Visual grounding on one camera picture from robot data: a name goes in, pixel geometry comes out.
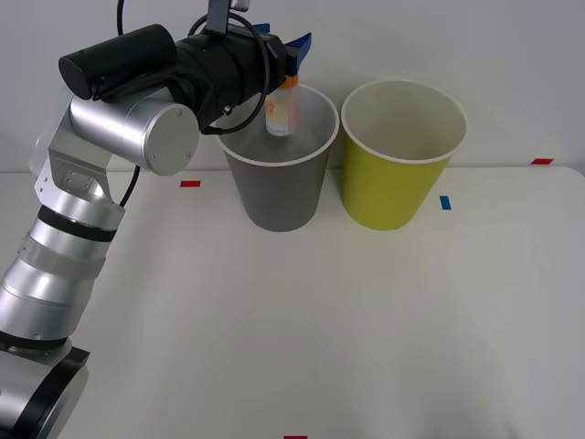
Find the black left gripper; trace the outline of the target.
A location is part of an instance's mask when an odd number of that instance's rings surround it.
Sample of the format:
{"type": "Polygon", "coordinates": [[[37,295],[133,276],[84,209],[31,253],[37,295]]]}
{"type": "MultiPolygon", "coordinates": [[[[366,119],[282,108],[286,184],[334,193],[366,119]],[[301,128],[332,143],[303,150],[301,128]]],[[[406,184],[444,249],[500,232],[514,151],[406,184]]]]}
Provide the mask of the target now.
{"type": "MultiPolygon", "coordinates": [[[[299,73],[307,56],[313,34],[311,32],[283,44],[276,35],[270,34],[269,23],[256,24],[260,32],[261,42],[267,51],[269,61],[268,93],[280,87],[288,77],[299,73]]],[[[237,67],[237,96],[234,102],[245,102],[261,93],[265,85],[265,65],[258,41],[247,29],[231,30],[231,55],[237,67]]]]}

